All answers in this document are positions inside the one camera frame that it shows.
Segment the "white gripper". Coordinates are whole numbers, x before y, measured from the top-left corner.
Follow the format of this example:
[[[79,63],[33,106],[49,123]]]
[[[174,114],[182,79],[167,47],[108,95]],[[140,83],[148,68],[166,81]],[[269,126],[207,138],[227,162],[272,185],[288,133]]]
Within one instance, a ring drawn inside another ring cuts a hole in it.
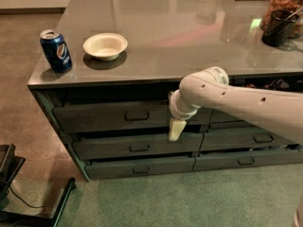
[[[169,110],[174,117],[169,121],[170,141],[177,141],[179,139],[187,124],[185,120],[189,120],[199,109],[200,106],[185,102],[179,90],[169,93]]]

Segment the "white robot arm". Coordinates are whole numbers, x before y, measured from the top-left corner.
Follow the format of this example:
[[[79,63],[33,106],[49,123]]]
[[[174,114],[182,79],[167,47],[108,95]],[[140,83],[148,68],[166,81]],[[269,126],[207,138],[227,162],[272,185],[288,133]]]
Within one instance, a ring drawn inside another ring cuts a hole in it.
[[[235,87],[220,67],[184,77],[169,95],[169,140],[176,141],[187,120],[202,108],[230,114],[303,145],[303,94]]]

